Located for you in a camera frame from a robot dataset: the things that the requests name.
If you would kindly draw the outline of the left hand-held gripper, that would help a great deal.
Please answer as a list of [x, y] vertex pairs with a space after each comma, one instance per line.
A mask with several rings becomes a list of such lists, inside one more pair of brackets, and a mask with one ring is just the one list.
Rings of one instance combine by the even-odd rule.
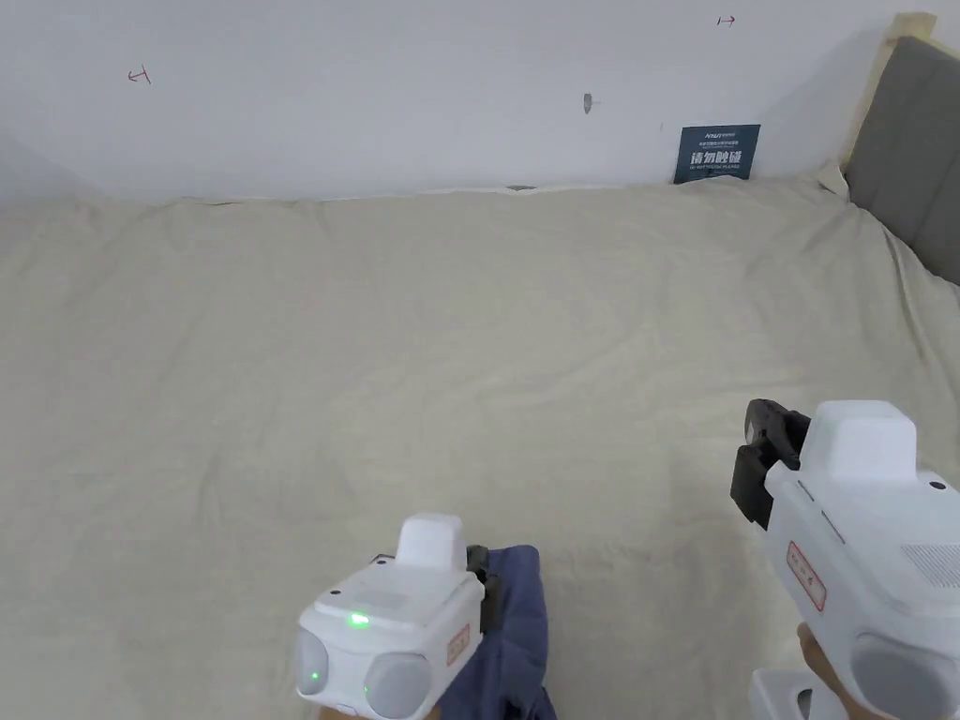
[[418, 513], [397, 550], [322, 592], [299, 615], [295, 689], [364, 719], [425, 719], [501, 627], [501, 579], [489, 551], [453, 515]]

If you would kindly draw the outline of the person's right hand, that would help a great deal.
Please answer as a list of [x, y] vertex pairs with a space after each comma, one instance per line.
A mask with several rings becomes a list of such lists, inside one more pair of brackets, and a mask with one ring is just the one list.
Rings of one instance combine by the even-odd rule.
[[839, 698], [849, 719], [861, 719], [862, 708], [854, 702], [854, 698], [840, 682], [808, 625], [801, 622], [797, 626], [796, 633], [805, 664]]

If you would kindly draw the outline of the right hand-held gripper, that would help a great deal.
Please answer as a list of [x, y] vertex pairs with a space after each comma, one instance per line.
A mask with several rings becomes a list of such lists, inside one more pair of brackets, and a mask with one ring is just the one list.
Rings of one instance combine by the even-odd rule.
[[959, 495], [880, 400], [811, 416], [749, 401], [730, 496], [854, 701], [887, 719], [959, 710]]

